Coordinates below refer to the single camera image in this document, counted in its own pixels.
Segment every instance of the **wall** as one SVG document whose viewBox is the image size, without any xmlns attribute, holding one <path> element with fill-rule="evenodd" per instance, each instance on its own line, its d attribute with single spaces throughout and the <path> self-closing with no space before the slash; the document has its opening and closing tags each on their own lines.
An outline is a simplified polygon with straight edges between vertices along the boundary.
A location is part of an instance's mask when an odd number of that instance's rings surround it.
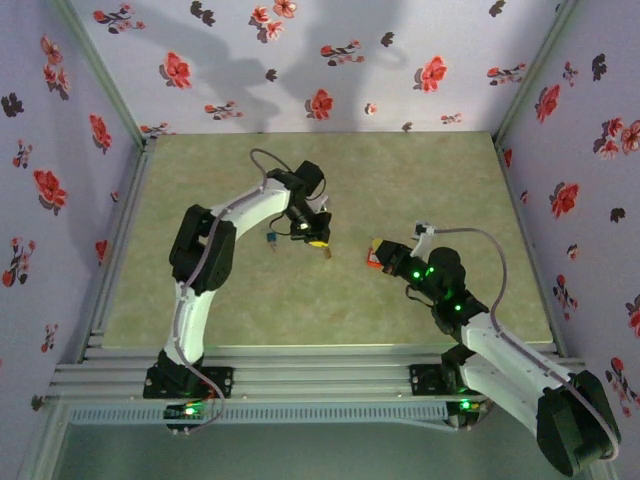
<svg viewBox="0 0 640 480">
<path fill-rule="evenodd" d="M 494 131 L 562 3 L 69 1 L 149 135 Z"/>
<path fill-rule="evenodd" d="M 638 24 L 634 0 L 579 2 L 502 142 L 564 338 L 605 386 L 630 479 L 640 447 Z"/>
<path fill-rule="evenodd" d="M 63 452 L 61 480 L 566 478 L 524 426 L 497 408 L 458 433 L 381 424 L 219 425 L 185 439 L 164 426 L 73 426 Z"/>
<path fill-rule="evenodd" d="M 3 2 L 0 32 L 0 464 L 13 479 L 55 365 L 72 360 L 134 144 L 44 0 Z"/>
</svg>

